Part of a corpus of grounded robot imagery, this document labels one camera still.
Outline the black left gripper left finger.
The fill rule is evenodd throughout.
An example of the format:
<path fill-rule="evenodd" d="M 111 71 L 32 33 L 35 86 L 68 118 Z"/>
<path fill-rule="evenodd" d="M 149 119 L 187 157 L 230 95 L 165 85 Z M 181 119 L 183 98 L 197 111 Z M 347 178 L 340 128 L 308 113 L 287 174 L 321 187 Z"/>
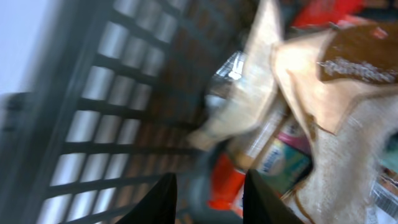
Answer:
<path fill-rule="evenodd" d="M 166 173 L 116 224 L 174 224 L 176 206 L 177 178 L 174 173 Z"/>

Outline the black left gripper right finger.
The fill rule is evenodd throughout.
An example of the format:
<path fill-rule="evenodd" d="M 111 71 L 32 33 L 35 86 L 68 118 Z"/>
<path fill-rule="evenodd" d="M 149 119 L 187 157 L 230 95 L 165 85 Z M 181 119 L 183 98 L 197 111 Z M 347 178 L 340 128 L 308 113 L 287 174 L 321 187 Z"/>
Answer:
<path fill-rule="evenodd" d="M 243 223 L 303 224 L 254 169 L 248 170 L 244 180 Z"/>

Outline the tissue multipack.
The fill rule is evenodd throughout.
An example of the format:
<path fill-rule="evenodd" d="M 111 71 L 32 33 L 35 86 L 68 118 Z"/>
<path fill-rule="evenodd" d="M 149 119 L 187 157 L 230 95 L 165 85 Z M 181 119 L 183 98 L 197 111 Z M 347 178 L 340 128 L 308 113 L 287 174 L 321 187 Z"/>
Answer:
<path fill-rule="evenodd" d="M 289 116 L 257 167 L 266 184 L 281 196 L 312 171 L 309 141 L 294 116 Z"/>

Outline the beige snack pouch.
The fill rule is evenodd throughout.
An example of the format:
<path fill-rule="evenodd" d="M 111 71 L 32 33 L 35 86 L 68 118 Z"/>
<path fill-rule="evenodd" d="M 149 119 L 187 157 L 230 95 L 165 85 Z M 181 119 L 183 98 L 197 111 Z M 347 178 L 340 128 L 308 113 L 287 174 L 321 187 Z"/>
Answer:
<path fill-rule="evenodd" d="M 271 61 L 283 40 L 282 33 L 278 1 L 260 1 L 244 49 L 242 77 L 234 82 L 224 106 L 188 135 L 191 146 L 208 151 L 215 144 L 259 125 L 277 92 Z"/>
<path fill-rule="evenodd" d="M 397 23 L 291 39 L 277 47 L 273 63 L 313 158 L 286 204 L 305 223 L 376 223 L 371 190 L 397 131 Z"/>

